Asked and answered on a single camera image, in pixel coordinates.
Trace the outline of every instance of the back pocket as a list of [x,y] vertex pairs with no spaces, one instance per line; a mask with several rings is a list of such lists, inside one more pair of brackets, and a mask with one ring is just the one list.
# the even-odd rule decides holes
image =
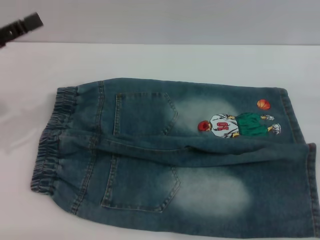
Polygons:
[[167,135],[177,117],[178,112],[167,93],[118,93],[114,135]]
[[174,167],[113,155],[101,205],[161,213],[180,184]]
[[[119,93],[116,95],[113,134],[167,135],[177,117],[178,112],[166,93]],[[101,205],[161,213],[180,184],[173,166],[114,154]]]

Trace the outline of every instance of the stitching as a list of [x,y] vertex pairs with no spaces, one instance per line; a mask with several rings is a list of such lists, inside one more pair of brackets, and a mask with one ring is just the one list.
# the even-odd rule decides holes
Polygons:
[[97,157],[97,150],[96,150],[96,144],[98,143],[101,135],[101,114],[102,114],[102,109],[104,105],[104,83],[103,81],[99,82],[99,91],[98,91],[98,100],[99,100],[99,105],[97,109],[97,114],[95,116],[95,134],[92,136],[90,140],[90,148],[91,148],[91,159],[88,163],[88,166],[86,168],[86,175],[82,181],[82,187],[80,190],[80,193],[78,197],[75,199],[73,202],[72,208],[71,208],[71,213],[74,215],[77,215],[78,209],[80,204],[82,203],[84,196],[87,192],[87,188],[89,185],[89,180],[92,175],[92,171],[96,162],[96,157]]
[[319,232],[318,232],[318,224],[316,223],[316,219],[315,219],[315,205],[317,203],[315,203],[316,201],[319,202],[318,198],[314,197],[314,191],[312,190],[312,187],[314,187],[312,185],[312,182],[315,181],[315,179],[311,179],[311,173],[310,171],[313,171],[315,166],[311,166],[310,164],[314,164],[311,161],[314,161],[314,150],[312,149],[312,146],[310,144],[308,144],[309,147],[309,153],[308,153],[308,157],[306,160],[306,170],[307,170],[307,178],[308,178],[308,183],[309,183],[309,191],[310,191],[310,199],[311,199],[311,214],[312,214],[312,223],[313,223],[313,231],[314,231],[314,236],[315,237],[319,237]]
[[[114,116],[114,128],[113,128],[113,135],[118,135],[120,132],[120,114],[121,114],[121,108],[122,108],[122,93],[118,93],[115,97],[115,116]],[[174,111],[174,116],[173,119],[171,120],[170,124],[168,125],[168,127],[164,128],[161,133],[163,135],[168,134],[169,129],[172,128],[174,122],[176,121],[177,117],[178,117],[178,112],[175,108],[175,106],[172,104],[169,96],[167,93],[164,94],[166,100],[168,101],[169,105],[171,106],[172,110]],[[132,148],[136,149],[136,150],[142,150],[142,151],[147,151],[144,148],[139,148],[139,147],[134,147],[132,146]],[[178,178],[177,172],[175,170],[175,168],[172,166],[171,167],[171,171],[172,171],[172,175],[175,178],[175,184],[173,186],[173,188],[171,189],[169,195],[163,200],[163,202],[160,205],[157,205],[155,207],[151,207],[151,206],[141,206],[141,205],[130,205],[130,204],[121,204],[121,203],[117,203],[117,204],[113,204],[112,203],[112,187],[113,187],[113,183],[114,180],[116,178],[117,175],[117,167],[118,167],[118,157],[115,154],[112,154],[112,160],[111,160],[111,166],[110,166],[110,172],[109,172],[109,177],[108,177],[108,181],[107,181],[107,185],[106,185],[106,189],[105,189],[105,193],[101,202],[101,205],[103,207],[107,207],[110,209],[122,209],[122,210],[139,210],[139,211],[144,211],[144,212],[157,212],[157,213],[162,213],[162,211],[167,207],[167,205],[170,203],[170,201],[172,200],[172,198],[175,196],[176,192],[178,191],[178,189],[180,188],[181,182]]]
[[297,143],[297,136],[295,134],[295,131],[293,130],[292,128],[292,121],[288,115],[288,111],[287,111],[287,106],[285,105],[285,102],[284,102],[284,99],[283,99],[283,92],[281,89],[279,89],[279,92],[280,92],[280,99],[281,99],[281,102],[282,102],[282,106],[283,106],[283,110],[285,112],[285,115],[286,115],[286,118],[289,120],[289,125],[290,125],[290,129],[291,129],[291,132],[292,132],[292,135],[293,135],[293,140],[295,143]]
[[[65,102],[66,102],[66,93],[67,93],[67,89],[64,88],[64,89],[63,89],[63,97],[62,97],[62,108],[64,107]],[[56,125],[58,124],[58,120],[59,120],[59,116],[56,118],[56,122],[55,122]],[[61,121],[61,126],[63,127],[65,121],[64,121],[63,119],[60,119],[60,121]]]
[[118,158],[113,154],[112,160],[111,160],[109,178],[106,184],[106,189],[105,189],[105,193],[102,201],[102,205],[106,207],[110,207],[110,201],[112,199],[112,185],[117,174],[117,166],[118,166],[117,163],[118,163]]
[[[45,141],[45,146],[44,146],[44,148],[45,148],[45,155],[44,155],[44,159],[43,159],[43,162],[42,162],[42,165],[41,165],[41,171],[40,171],[41,173],[44,172],[45,165],[46,165],[47,159],[48,159],[48,151],[49,151],[49,148],[48,148],[48,139],[46,139],[46,141]],[[40,192],[40,182],[41,182],[41,180],[39,180],[39,184],[37,185],[37,190],[36,190],[37,193]]]
[[75,105],[77,104],[76,103],[76,96],[77,96],[77,92],[78,92],[78,87],[75,87],[75,96],[74,96],[74,98],[73,98],[73,100],[72,100],[72,109],[70,110],[70,114],[67,116],[67,118],[66,118],[66,120],[65,120],[65,125],[67,125],[68,123],[69,123],[69,121],[70,121],[70,118],[71,118],[71,115],[72,115],[72,112],[74,112],[75,111],[75,109],[74,109],[74,107],[75,107]]
[[282,102],[285,115],[289,121],[290,129],[293,135],[293,140],[295,143],[305,144],[306,142],[304,140],[304,136],[299,127],[298,120],[296,119],[290,99],[287,95],[285,95],[283,89],[280,88],[279,92],[280,92],[280,99]]
[[[59,142],[60,142],[60,139],[59,139],[59,135],[56,136],[56,146],[57,148],[59,149]],[[55,169],[54,169],[54,176],[52,178],[52,183],[50,184],[50,190],[49,190],[49,193],[51,195],[54,194],[54,182],[55,182],[55,179],[57,177],[57,171],[58,171],[58,166],[59,166],[59,156],[57,156],[56,158],[56,161],[55,161]]]
[[[83,136],[87,136],[87,137],[92,137],[91,135],[85,135],[85,134],[75,134],[75,133],[68,133],[68,134],[61,134],[62,137],[83,137]],[[112,141],[112,140],[108,140],[108,139],[102,139],[102,141],[105,141],[107,143],[111,143],[111,144],[116,144],[118,145],[118,148],[131,148],[134,150],[140,150],[142,152],[151,152],[151,153],[158,153],[158,154],[165,154],[165,153],[173,153],[173,152],[180,152],[180,151],[189,151],[189,150],[193,150],[194,148],[192,146],[186,146],[183,148],[177,148],[177,149],[163,149],[163,150],[159,150],[159,149],[149,149],[149,148],[143,148],[143,147],[139,147],[139,146],[132,146],[132,145],[128,145],[128,144],[124,144],[124,143],[119,143],[116,141]]]
[[115,116],[114,116],[113,135],[118,135],[120,132],[121,107],[122,107],[122,94],[119,93],[115,96]]
[[[161,131],[160,134],[166,136],[171,129],[173,128],[174,124],[176,123],[179,113],[175,107],[175,105],[172,103],[169,95],[165,92],[122,92],[122,93],[118,93],[116,95],[116,109],[115,109],[115,123],[114,123],[114,131],[113,134],[114,135],[119,135],[120,134],[120,117],[121,117],[121,109],[122,109],[122,97],[126,97],[126,96],[134,96],[134,95],[140,95],[140,96],[147,96],[149,94],[155,95],[157,97],[164,97],[165,100],[167,101],[167,103],[169,104],[170,108],[173,111],[173,117],[170,120],[170,122],[167,124],[167,126],[165,126]],[[148,133],[148,134],[133,134],[130,136],[135,136],[135,137],[147,137],[147,136],[153,136],[153,135],[158,135],[159,132],[153,132],[153,133]]]

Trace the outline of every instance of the folded jeans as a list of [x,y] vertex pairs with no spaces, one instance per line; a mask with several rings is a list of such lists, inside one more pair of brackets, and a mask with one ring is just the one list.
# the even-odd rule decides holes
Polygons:
[[117,78],[58,89],[31,189],[117,227],[320,238],[315,160],[285,89]]

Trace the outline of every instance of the sneaker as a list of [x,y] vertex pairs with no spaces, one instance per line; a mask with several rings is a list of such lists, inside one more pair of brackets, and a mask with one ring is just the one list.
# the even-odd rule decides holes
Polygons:
[[279,134],[281,132],[281,126],[279,123],[275,123],[272,125],[272,131],[275,133],[275,134]]
[[275,118],[273,116],[270,116],[270,115],[262,115],[263,117],[266,117],[266,120],[275,120]]

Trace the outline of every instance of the orange basketball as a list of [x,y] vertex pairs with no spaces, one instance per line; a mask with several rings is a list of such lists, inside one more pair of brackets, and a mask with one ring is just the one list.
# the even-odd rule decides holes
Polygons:
[[258,106],[258,108],[263,109],[263,110],[268,110],[270,108],[270,102],[268,102],[265,99],[260,99],[256,105]]

